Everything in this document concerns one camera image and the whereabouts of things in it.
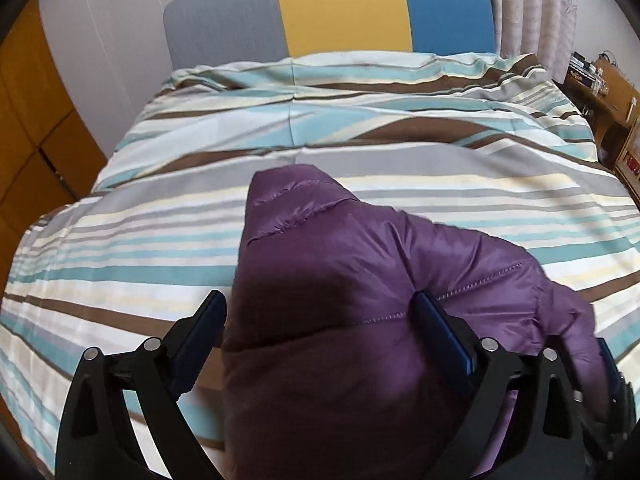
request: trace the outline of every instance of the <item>white wall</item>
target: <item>white wall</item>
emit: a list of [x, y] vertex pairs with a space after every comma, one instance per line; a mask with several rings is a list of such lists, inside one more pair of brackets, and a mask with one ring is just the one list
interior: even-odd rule
[[105, 155], [172, 71], [162, 13], [172, 0], [40, 0], [66, 90]]
[[610, 50], [640, 89], [640, 40], [615, 0], [578, 0], [574, 50], [590, 60]]

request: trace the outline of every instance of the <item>yellow stripe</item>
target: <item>yellow stripe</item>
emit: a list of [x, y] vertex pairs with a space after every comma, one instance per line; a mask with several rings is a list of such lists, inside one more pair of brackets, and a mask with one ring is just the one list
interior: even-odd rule
[[342, 50], [411, 52], [406, 0], [279, 0], [290, 56]]

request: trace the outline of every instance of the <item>metal screw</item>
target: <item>metal screw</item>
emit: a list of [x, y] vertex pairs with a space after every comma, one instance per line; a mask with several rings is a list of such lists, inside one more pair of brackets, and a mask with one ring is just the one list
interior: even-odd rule
[[555, 361], [558, 359], [558, 353], [553, 348], [545, 348], [542, 351], [542, 355], [549, 361]]
[[160, 348], [160, 340], [157, 337], [151, 337], [145, 341], [144, 347], [145, 350], [152, 352], [153, 350], [158, 350]]
[[84, 354], [82, 354], [82, 357], [84, 357], [87, 361], [91, 361], [98, 357], [98, 349], [95, 346], [87, 348], [84, 351]]
[[482, 339], [481, 345], [487, 352], [495, 352], [498, 349], [498, 342], [490, 337]]

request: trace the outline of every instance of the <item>puffer jacket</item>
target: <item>puffer jacket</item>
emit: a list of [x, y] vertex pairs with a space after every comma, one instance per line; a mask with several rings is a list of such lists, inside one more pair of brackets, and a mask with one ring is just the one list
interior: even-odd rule
[[606, 416], [593, 309], [523, 248], [286, 166], [257, 173], [248, 193], [223, 341], [232, 478], [422, 478], [467, 407], [412, 333], [408, 306], [425, 289], [507, 350], [537, 354], [561, 335], [586, 405]]

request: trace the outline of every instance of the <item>striped bedsheet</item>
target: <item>striped bedsheet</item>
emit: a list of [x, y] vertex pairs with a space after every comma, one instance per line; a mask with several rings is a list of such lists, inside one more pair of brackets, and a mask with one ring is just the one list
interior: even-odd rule
[[[229, 298], [255, 171], [315, 164], [360, 199], [521, 245], [594, 305], [597, 332], [640, 387], [640, 214], [596, 162], [591, 131], [535, 56], [317, 54], [174, 73], [94, 192], [21, 240], [2, 297], [0, 394], [52, 471], [84, 348], [129, 351]], [[214, 350], [179, 401], [223, 467]], [[135, 395], [152, 469], [166, 473]]]

